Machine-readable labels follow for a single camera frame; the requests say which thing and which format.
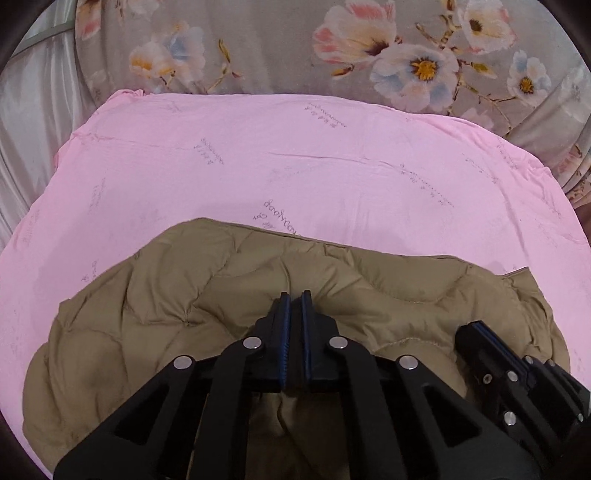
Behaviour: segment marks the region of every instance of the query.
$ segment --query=pink flower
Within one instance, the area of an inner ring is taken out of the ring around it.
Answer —
[[[583,162],[583,153],[577,144],[573,145],[563,160],[552,168],[552,175],[564,186]]]
[[[102,0],[86,0],[76,9],[76,36],[88,40],[100,30]]]
[[[332,7],[314,32],[314,51],[328,63],[366,66],[396,40],[393,1],[346,0]]]
[[[470,0],[457,14],[472,53],[506,50],[517,41],[501,0]]]

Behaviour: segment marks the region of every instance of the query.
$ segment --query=floral blanket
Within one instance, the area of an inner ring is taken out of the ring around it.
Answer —
[[[98,105],[118,89],[311,93],[458,116],[591,202],[591,74],[537,0],[79,0]]]

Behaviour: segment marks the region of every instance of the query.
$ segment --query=white flower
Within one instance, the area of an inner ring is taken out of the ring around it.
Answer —
[[[587,122],[591,115],[591,79],[586,67],[573,68],[564,78],[560,85],[558,102],[578,122]]]
[[[526,105],[537,107],[548,96],[551,87],[546,67],[539,59],[528,58],[523,50],[515,52],[507,78],[507,89],[511,95]]]
[[[175,72],[174,60],[159,42],[149,41],[129,54],[131,72],[147,79],[162,78]]]
[[[328,63],[365,66],[396,40],[394,2],[347,0],[331,7],[314,32],[314,51]]]
[[[501,0],[470,0],[457,14],[472,53],[506,50],[517,41]]]
[[[453,102],[458,69],[448,48],[438,51],[403,43],[382,52],[369,78],[398,110],[416,113],[429,107],[440,112]]]
[[[486,113],[478,114],[475,108],[466,110],[460,118],[468,120],[473,124],[480,125],[482,128],[486,128],[487,130],[492,130],[495,126],[495,123],[492,121],[491,117],[489,117]]]
[[[203,78],[205,67],[205,46],[203,30],[189,27],[185,21],[175,25],[171,34],[158,39],[168,50],[176,67],[176,78],[185,86]]]
[[[133,73],[147,79],[175,78],[189,91],[203,78],[205,66],[203,30],[182,21],[172,33],[154,35],[152,40],[136,47],[129,55]]]

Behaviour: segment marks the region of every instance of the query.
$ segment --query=white curtain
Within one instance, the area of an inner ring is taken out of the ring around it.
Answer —
[[[56,0],[23,42],[71,22],[75,8],[76,0]],[[0,251],[47,186],[57,150],[94,110],[78,73],[73,30],[10,60],[0,75]]]

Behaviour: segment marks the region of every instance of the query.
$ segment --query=black metal bracket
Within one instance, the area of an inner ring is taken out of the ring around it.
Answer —
[[[540,480],[577,432],[574,409],[589,392],[556,366],[517,364],[485,327],[462,327],[456,338],[475,378],[492,376],[483,414],[415,357],[375,357],[340,336],[309,291],[293,301],[283,293],[220,356],[167,365],[68,453],[54,478],[242,479],[252,394],[307,391],[340,394],[352,480]],[[539,405],[549,390],[552,407]],[[550,412],[557,405],[560,415]],[[505,421],[508,411],[515,422]]]

